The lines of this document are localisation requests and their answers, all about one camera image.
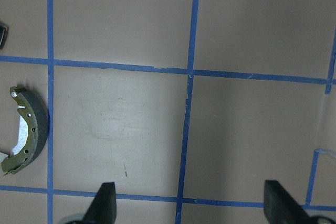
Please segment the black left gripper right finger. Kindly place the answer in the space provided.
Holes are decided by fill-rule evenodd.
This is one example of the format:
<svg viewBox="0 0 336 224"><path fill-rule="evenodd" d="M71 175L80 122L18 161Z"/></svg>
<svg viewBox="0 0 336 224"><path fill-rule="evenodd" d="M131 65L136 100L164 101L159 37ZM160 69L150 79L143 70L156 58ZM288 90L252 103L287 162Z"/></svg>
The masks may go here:
<svg viewBox="0 0 336 224"><path fill-rule="evenodd" d="M277 180L264 182L264 215L268 223L315 223Z"/></svg>

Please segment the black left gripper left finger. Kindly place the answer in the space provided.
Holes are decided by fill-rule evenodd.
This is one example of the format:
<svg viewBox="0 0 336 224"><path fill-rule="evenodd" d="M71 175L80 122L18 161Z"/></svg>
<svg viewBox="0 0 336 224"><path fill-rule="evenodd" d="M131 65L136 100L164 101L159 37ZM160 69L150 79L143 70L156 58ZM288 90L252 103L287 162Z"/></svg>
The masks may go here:
<svg viewBox="0 0 336 224"><path fill-rule="evenodd" d="M102 183L81 222L114 224L117 217L115 190L114 182Z"/></svg>

